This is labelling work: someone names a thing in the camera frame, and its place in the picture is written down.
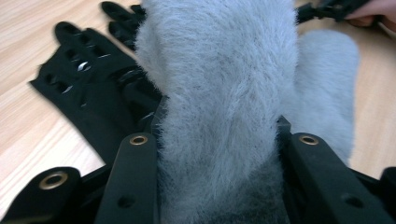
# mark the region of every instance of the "faux fur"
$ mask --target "faux fur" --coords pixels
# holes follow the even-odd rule
[[[304,84],[294,80],[293,1],[145,0],[142,5],[148,17],[139,29],[136,54],[168,98],[159,139],[162,223],[287,223],[276,121],[286,114],[293,126],[300,122],[296,130],[309,127],[311,119],[291,116],[299,108],[309,110],[295,101],[309,103],[308,94],[325,94],[317,87],[304,95],[299,92]],[[309,37],[303,43],[309,45]],[[305,61],[308,54],[302,49],[300,57]],[[310,66],[300,61],[301,80],[321,73],[313,68],[315,74],[309,74],[304,64]],[[285,97],[297,93],[300,97]]]
[[[323,138],[348,164],[354,140],[354,90],[359,51],[349,36],[312,31],[299,40],[293,87],[284,116],[293,133]]]

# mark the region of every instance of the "wooden table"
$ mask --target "wooden table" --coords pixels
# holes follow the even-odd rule
[[[85,175],[103,165],[71,123],[28,84],[58,47],[52,32],[57,22],[71,21],[107,35],[108,18],[100,2],[0,2],[0,219],[20,190],[42,171],[73,166]],[[126,7],[138,3],[118,2]],[[319,28],[346,33],[360,47],[351,166],[378,177],[384,167],[396,165],[396,42],[378,29],[331,20],[307,22],[300,33]]]

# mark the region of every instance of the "human hand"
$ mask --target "human hand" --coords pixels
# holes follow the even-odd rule
[[[396,0],[371,0],[346,19],[352,25],[370,26],[377,16],[388,29],[396,32]]]

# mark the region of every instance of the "brass grommet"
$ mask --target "brass grommet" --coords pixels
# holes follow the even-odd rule
[[[310,146],[315,146],[319,144],[319,140],[317,138],[309,135],[301,135],[299,140]]]
[[[133,146],[140,146],[140,145],[147,143],[147,141],[148,141],[148,138],[146,136],[138,135],[138,136],[131,138],[129,143],[131,143],[131,145],[133,145]]]
[[[47,175],[44,179],[40,181],[38,185],[41,189],[56,189],[61,186],[64,182],[66,182],[68,178],[67,173],[63,171],[54,172],[50,175]]]

